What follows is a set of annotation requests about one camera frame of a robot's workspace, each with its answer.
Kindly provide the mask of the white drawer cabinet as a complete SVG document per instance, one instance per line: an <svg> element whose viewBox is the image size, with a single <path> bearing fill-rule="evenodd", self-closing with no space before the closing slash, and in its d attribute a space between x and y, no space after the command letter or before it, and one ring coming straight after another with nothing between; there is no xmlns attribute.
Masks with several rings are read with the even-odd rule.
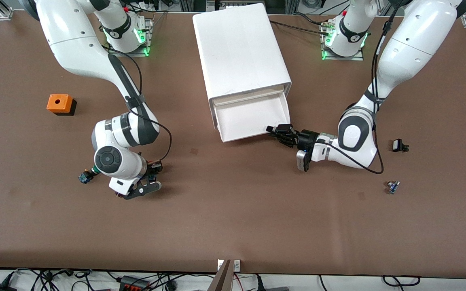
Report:
<svg viewBox="0 0 466 291"><path fill-rule="evenodd" d="M195 14L192 17L213 125L215 97L292 86L263 4Z"/></svg>

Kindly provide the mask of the orange button box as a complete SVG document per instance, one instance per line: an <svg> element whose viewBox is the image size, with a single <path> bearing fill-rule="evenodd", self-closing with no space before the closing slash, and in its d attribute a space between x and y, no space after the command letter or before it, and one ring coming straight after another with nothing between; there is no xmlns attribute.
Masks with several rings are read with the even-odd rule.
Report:
<svg viewBox="0 0 466 291"><path fill-rule="evenodd" d="M77 101L69 94L50 94L47 110L57 116L74 116Z"/></svg>

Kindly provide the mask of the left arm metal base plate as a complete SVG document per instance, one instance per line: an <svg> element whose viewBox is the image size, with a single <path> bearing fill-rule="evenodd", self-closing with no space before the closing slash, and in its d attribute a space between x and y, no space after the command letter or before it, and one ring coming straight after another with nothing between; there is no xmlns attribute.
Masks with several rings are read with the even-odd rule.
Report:
<svg viewBox="0 0 466 291"><path fill-rule="evenodd" d="M337 24L336 18L322 22L320 31L326 33L320 37L323 60L364 60L362 48L368 37L368 32L364 32L364 34L348 33L346 36Z"/></svg>

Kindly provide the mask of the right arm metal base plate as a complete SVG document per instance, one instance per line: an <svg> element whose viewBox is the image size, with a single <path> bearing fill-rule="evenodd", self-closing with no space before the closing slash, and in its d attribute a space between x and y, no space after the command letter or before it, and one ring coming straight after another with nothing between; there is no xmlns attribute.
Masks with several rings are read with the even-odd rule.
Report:
<svg viewBox="0 0 466 291"><path fill-rule="evenodd" d="M135 57L148 57L150 54L153 34L153 20L143 15L128 15L124 26L109 29L104 28L110 47Z"/></svg>

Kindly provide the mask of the grey metal rail fixture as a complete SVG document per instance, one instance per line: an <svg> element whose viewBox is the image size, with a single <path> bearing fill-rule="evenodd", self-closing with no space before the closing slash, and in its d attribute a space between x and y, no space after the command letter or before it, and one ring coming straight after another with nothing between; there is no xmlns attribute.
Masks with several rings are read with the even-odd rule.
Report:
<svg viewBox="0 0 466 291"><path fill-rule="evenodd" d="M246 6L261 3L266 5L266 0L205 0L205 11L219 11L237 6Z"/></svg>

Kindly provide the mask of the black power strip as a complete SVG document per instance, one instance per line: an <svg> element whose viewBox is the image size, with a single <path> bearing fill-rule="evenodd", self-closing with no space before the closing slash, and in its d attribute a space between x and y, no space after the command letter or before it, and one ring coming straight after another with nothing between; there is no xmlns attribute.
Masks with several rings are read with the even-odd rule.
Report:
<svg viewBox="0 0 466 291"><path fill-rule="evenodd" d="M119 291L147 291L150 282L145 278L135 278L132 276L123 276L119 280Z"/></svg>

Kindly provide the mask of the white drawer holding button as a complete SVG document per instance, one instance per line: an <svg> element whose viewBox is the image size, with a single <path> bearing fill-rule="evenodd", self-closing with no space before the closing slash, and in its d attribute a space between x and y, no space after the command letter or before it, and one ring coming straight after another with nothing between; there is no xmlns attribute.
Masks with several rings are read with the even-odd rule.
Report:
<svg viewBox="0 0 466 291"><path fill-rule="evenodd" d="M265 134L267 127L290 123L283 89L269 88L211 100L212 113L222 142Z"/></svg>

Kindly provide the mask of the green push button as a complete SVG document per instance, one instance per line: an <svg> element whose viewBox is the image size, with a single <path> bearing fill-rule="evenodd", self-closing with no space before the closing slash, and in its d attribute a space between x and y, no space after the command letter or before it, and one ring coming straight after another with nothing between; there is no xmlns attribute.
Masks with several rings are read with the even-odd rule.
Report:
<svg viewBox="0 0 466 291"><path fill-rule="evenodd" d="M81 175L79 175L79 181L82 183L82 184L88 184L89 182L91 182L94 177L96 177L96 175L98 175L99 172L98 170L95 170L94 167L92 168L89 168L89 169L85 169L85 171L83 171L83 173L81 173Z"/></svg>

